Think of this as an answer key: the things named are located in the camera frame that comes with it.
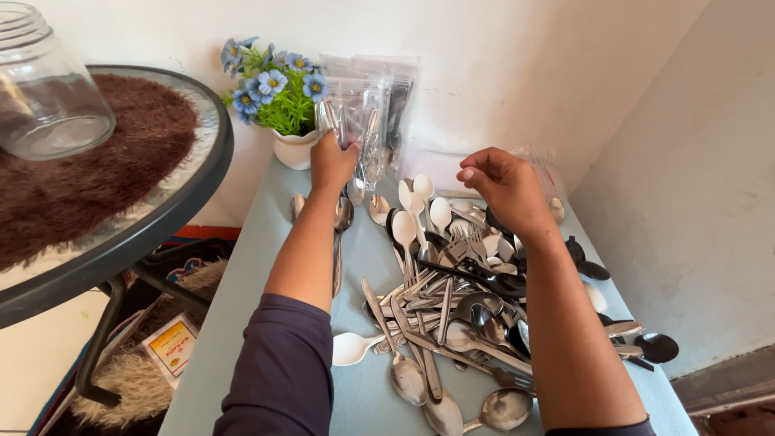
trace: light blue table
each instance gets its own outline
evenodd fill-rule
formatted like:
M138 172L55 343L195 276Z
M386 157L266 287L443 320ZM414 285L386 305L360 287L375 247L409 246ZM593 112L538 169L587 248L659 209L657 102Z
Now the light blue table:
M243 345L242 331L258 306L272 263L291 229L288 216L291 197L296 192L307 195L309 188L309 171L293 171L276 158L272 159L201 329L194 354L167 412L160 436L212 433L213 423L221 414L221 399L229 391L234 363ZM390 182L382 183L380 194L391 205L398 204L398 194ZM584 247L587 259L600 262L569 206L560 228L566 238L569 235L576 237ZM365 275L374 291L384 295L401 283L401 272L387 235L369 218L366 207L356 208L353 226L342 239L343 284L333 303L331 327L334 334L353 331L364 337L373 336L378 333L376 327L360 312L360 305L365 300L360 278ZM304 271L304 259L298 260L298 269ZM613 319L631 318L612 281L596 285L608 301L607 315ZM402 351L410 354L408 349ZM498 385L483 372L456 370L447 358L439 356L436 361L444 388L460 405L463 419L476 416L482 400ZM369 351L358 365L332 368L336 387L332 436L435 434L425 422L421 410L410 406L393 390L388 381L390 362L390 355L375 355ZM661 369L649 372L631 364L626 366L646 404L646 410L651 414L657 434L697 434ZM485 436L502 433L482 427L470 434ZM528 420L511 434L543 435L538 408L534 408Z

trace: long sleeve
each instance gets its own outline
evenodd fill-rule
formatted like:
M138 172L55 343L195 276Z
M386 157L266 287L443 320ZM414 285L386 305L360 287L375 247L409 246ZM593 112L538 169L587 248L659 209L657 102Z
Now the long sleeve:
M244 332L215 436L325 436L333 406L331 316L265 294Z

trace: brown fuzzy mat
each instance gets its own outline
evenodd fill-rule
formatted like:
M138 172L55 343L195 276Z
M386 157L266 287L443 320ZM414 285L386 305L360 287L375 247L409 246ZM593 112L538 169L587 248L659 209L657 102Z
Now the brown fuzzy mat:
M126 211L191 150L198 118L182 95L143 78L93 79L115 113L106 142L52 161L26 161L0 148L0 272Z

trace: round glass table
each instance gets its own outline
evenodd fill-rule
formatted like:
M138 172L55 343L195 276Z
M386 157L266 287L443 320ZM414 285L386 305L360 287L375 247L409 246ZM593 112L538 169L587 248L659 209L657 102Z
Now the round glass table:
M196 141L181 164L125 213L107 219L90 234L72 241L66 249L45 250L29 265L0 272L0 328L34 317L99 287L110 300L84 354L76 387L82 396L115 406L120 397L93 386L91 373L126 294L121 273L132 269L163 292L193 304L208 305L206 300L180 286L153 277L144 265L158 261L159 256L169 258L185 251L183 246L171 253L149 255L193 218L218 188L232 160L234 134L226 107L213 90L199 81L149 67L93 65L88 70L91 74L145 78L180 92L192 103L199 117ZM222 250L227 249L219 240L200 242L200 246L215 244L223 247Z

